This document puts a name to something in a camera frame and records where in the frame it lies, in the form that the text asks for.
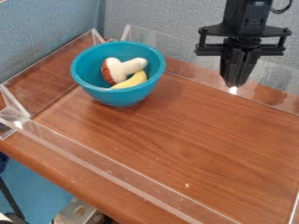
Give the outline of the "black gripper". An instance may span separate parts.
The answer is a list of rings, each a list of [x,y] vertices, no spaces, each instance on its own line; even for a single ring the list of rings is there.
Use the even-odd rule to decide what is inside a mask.
[[[267,25],[273,3],[274,0],[227,0],[222,22],[199,29],[195,53],[221,56],[219,74],[231,88],[246,84],[261,53],[263,56],[285,54],[286,38],[293,32]],[[257,49],[243,52],[239,48]]]

